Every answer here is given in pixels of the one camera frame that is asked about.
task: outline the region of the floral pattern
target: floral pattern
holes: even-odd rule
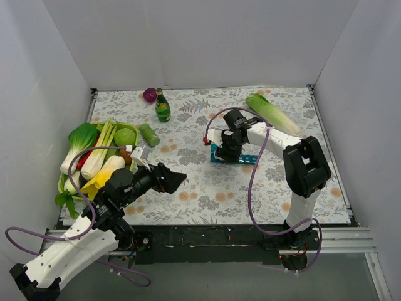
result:
[[[322,190],[314,216],[322,223],[349,223],[344,198],[331,162],[316,111],[307,88],[242,87],[197,90],[165,90],[171,106],[171,120],[161,123],[154,104],[143,100],[139,91],[99,92],[92,121],[112,118],[139,126],[146,122],[160,137],[152,149],[150,163],[163,162],[168,168],[187,174],[187,180],[173,195],[149,191],[125,208],[130,224],[251,224],[247,211],[247,190],[252,166],[210,162],[210,147],[204,146],[207,122],[227,107],[247,107],[250,93],[263,94],[303,128],[303,135],[316,137],[328,159],[331,179]],[[225,129],[222,115],[211,128]],[[145,144],[143,137],[140,143]],[[246,144],[244,154],[257,154],[259,147]],[[262,224],[281,224],[289,211],[291,190],[284,177],[283,162],[265,152],[254,180],[252,210]],[[83,202],[77,210],[85,207]],[[66,209],[61,217],[72,224]]]

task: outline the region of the table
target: table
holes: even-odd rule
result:
[[[227,107],[247,107],[250,93],[263,94],[279,106],[303,128],[303,136],[316,137],[333,173],[315,206],[314,217],[323,224],[349,223],[345,198],[325,137],[307,88],[239,87],[196,90],[164,90],[171,106],[171,121],[158,121],[154,104],[143,100],[140,91],[99,92],[92,122],[115,121],[136,125],[146,122],[160,137],[148,157],[152,164],[163,162],[173,171],[184,172],[187,180],[173,194],[149,191],[125,208],[130,224],[251,224],[247,211],[247,186],[252,166],[210,162],[210,146],[202,141],[207,122],[219,110]],[[225,129],[222,115],[211,128]],[[145,144],[143,137],[140,143]],[[246,145],[244,154],[257,154],[259,147]],[[265,151],[253,186],[253,213],[261,224],[281,224],[291,201],[291,190],[284,176],[283,162]],[[85,207],[76,204],[78,211]],[[61,212],[63,225],[73,223],[66,209]]]

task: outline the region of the red onion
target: red onion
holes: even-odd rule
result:
[[[146,100],[148,103],[153,103],[157,99],[156,89],[149,88],[146,89],[143,93],[143,99]]]

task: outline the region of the red chili pepper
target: red chili pepper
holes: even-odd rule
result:
[[[96,138],[95,145],[96,145],[96,143],[98,143],[99,137],[100,137],[100,134],[99,134],[98,137]],[[76,166],[76,169],[77,169],[77,170],[79,170],[79,171],[81,170],[82,166],[85,164],[86,160],[89,158],[89,156],[90,156],[90,154],[91,154],[92,152],[93,152],[93,150],[91,150],[90,152],[87,152],[86,155],[83,156],[83,157],[78,161],[78,165]]]

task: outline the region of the gray wall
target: gray wall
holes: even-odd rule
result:
[[[100,90],[315,83],[358,0],[43,0]]]
[[[0,40],[0,292],[22,300],[8,270],[32,256],[3,233],[12,225],[44,233],[56,222],[59,164],[90,90],[40,0],[0,0]],[[39,251],[41,239],[14,237]]]
[[[372,229],[401,300],[401,2],[355,8],[316,84],[316,97],[358,220]]]

